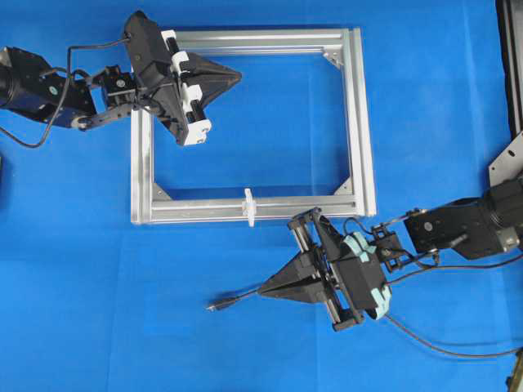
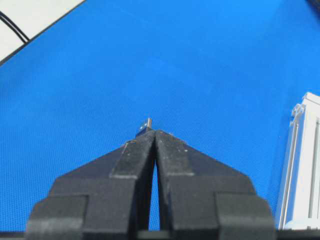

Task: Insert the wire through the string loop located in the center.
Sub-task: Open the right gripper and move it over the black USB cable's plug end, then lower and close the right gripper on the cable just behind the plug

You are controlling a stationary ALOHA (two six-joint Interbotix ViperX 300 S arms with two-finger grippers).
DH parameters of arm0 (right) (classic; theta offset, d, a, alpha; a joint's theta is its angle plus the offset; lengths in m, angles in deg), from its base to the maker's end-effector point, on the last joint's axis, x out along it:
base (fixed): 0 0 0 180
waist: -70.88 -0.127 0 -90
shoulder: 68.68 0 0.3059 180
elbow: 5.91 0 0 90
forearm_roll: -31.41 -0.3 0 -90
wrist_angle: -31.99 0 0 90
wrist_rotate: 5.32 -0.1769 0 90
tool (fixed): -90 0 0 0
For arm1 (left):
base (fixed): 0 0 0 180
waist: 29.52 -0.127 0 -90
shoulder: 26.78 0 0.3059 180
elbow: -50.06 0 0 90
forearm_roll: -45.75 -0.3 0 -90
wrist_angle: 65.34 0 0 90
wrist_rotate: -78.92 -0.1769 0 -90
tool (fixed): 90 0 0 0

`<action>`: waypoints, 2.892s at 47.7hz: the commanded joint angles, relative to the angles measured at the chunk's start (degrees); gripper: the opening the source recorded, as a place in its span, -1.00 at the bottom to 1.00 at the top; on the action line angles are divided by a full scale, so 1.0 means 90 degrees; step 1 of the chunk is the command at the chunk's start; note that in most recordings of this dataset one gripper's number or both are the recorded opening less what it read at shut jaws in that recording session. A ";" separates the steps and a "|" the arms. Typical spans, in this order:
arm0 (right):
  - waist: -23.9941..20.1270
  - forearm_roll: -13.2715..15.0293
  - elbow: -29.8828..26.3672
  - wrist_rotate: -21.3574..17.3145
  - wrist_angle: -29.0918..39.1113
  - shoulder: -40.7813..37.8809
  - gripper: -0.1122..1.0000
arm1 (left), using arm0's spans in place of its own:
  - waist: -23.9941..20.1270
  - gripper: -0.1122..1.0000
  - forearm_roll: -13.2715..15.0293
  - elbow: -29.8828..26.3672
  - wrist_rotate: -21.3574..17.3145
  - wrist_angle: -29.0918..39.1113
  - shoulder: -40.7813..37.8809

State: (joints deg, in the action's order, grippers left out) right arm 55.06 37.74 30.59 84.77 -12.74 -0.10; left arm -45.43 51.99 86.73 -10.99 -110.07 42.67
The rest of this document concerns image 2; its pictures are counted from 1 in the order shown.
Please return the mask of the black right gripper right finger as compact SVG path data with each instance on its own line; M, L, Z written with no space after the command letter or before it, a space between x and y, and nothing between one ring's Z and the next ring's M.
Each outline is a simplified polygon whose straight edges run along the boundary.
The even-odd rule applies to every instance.
M248 176L155 133L160 223L174 240L273 240L268 203Z

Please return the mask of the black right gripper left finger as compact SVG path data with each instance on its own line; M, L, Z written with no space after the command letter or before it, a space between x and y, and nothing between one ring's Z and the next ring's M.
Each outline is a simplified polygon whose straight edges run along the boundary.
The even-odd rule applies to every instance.
M128 240L148 226L155 131L58 177L32 209L28 240Z

